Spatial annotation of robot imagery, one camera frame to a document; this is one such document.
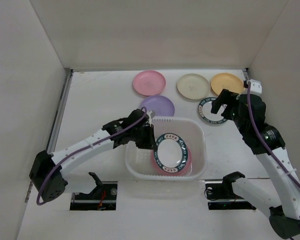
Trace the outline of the white plastic bin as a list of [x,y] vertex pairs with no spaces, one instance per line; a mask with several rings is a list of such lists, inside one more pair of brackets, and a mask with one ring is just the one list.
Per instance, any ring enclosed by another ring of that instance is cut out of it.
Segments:
[[152,166],[153,150],[144,150],[129,143],[125,151],[125,165],[136,178],[151,181],[192,181],[198,179],[207,168],[207,151],[205,134],[194,120],[184,117],[155,117],[154,139],[165,133],[179,135],[191,151],[191,172],[184,176],[167,176],[159,174]]

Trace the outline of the purple plate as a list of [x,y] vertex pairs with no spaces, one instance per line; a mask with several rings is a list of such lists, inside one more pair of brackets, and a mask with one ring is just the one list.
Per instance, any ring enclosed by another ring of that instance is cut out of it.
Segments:
[[154,111],[159,117],[173,117],[175,115],[175,106],[173,102],[162,95],[153,95],[146,97],[139,105],[139,108],[146,107],[148,111]]

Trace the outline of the left aluminium rail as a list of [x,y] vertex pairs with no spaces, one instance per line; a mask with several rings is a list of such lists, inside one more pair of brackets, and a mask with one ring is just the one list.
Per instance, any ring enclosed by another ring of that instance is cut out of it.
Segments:
[[59,132],[60,132],[60,127],[61,127],[64,112],[65,112],[66,103],[68,100],[68,95],[69,95],[71,82],[72,82],[72,78],[73,78],[73,73],[74,73],[73,69],[65,68],[64,70],[65,70],[66,75],[65,75],[65,79],[63,81],[63,86],[62,86],[62,90],[61,90],[61,93],[59,96],[56,112],[55,112],[54,119],[52,122],[52,126],[50,129],[47,145],[44,150],[47,153],[52,153],[56,148],[57,140],[58,140],[58,136],[59,136]]

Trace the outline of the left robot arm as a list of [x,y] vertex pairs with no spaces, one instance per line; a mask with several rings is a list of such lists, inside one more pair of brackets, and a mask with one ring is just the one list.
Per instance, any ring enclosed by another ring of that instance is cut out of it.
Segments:
[[145,107],[133,110],[128,117],[105,124],[88,138],[63,150],[39,152],[33,161],[29,178],[38,191],[36,203],[42,206],[62,195],[69,181],[67,176],[89,159],[134,142],[143,150],[157,150],[153,110]]

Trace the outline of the right aluminium rail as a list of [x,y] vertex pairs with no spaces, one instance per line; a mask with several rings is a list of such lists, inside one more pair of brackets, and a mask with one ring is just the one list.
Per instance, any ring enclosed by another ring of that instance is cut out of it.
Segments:
[[259,81],[245,77],[244,93],[240,97],[240,113],[243,114],[243,140],[255,154],[265,153],[276,139],[273,127],[266,123],[266,104],[261,98]]

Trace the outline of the orange plate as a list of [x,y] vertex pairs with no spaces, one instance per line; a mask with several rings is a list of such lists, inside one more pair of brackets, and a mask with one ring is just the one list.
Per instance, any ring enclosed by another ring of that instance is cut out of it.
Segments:
[[237,76],[230,73],[216,74],[210,81],[212,91],[219,95],[223,89],[230,92],[241,94],[244,91],[244,83]]

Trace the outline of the white plate green rim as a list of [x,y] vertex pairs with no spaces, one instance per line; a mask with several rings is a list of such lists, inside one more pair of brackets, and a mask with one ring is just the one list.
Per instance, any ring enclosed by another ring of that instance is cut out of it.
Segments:
[[211,113],[212,102],[216,99],[216,97],[203,98],[197,107],[199,117],[209,125],[223,125],[228,121],[222,116],[222,113],[226,109],[226,105],[222,105],[217,113]]
[[154,156],[168,168],[182,168],[178,161],[185,161],[188,155],[186,142],[177,134],[167,132],[160,135],[156,140],[157,150]]

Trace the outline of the pink plate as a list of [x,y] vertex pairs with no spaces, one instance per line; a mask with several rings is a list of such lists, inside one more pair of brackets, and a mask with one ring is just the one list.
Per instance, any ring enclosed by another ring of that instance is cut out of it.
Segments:
[[166,87],[166,78],[158,71],[145,70],[134,77],[132,86],[143,96],[154,96],[163,92]]
[[191,172],[192,167],[192,154],[190,149],[187,147],[187,156],[186,160],[178,161],[181,163],[181,169],[177,167],[167,167],[161,161],[160,158],[155,157],[154,153],[150,155],[152,167],[163,176],[186,176]]

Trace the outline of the cream plate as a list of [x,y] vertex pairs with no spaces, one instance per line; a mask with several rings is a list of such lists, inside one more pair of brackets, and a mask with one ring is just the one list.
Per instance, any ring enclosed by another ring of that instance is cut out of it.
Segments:
[[209,81],[202,75],[189,73],[181,76],[176,84],[178,92],[189,100],[201,100],[207,97],[211,90]]

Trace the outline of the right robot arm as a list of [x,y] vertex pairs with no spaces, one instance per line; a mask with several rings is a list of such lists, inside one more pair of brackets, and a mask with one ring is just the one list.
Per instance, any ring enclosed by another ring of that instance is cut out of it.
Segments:
[[216,195],[222,198],[241,197],[262,212],[282,239],[300,234],[300,180],[288,157],[280,132],[265,122],[266,104],[255,94],[238,94],[227,89],[212,101],[211,113],[221,114],[235,123],[244,143],[266,170],[277,199],[267,195],[236,171],[223,177]]

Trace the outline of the aluminium rail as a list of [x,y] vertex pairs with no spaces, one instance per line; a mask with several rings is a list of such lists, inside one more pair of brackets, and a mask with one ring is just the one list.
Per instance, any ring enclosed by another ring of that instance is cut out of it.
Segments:
[[243,140],[255,154],[265,153],[276,139],[273,127],[266,123],[266,104],[261,98],[259,81],[245,77],[244,93],[240,97],[240,113],[243,114]]
[[63,86],[62,86],[62,90],[61,90],[61,93],[59,96],[56,112],[55,112],[54,119],[52,122],[52,126],[50,129],[47,145],[44,150],[47,153],[52,153],[56,148],[57,140],[58,140],[58,136],[59,136],[59,132],[60,132],[60,127],[61,127],[64,112],[65,112],[66,103],[68,100],[68,95],[69,95],[71,82],[72,82],[72,78],[73,78],[73,73],[74,73],[73,69],[65,68],[64,70],[65,70],[66,75],[65,75],[65,79],[63,81]]

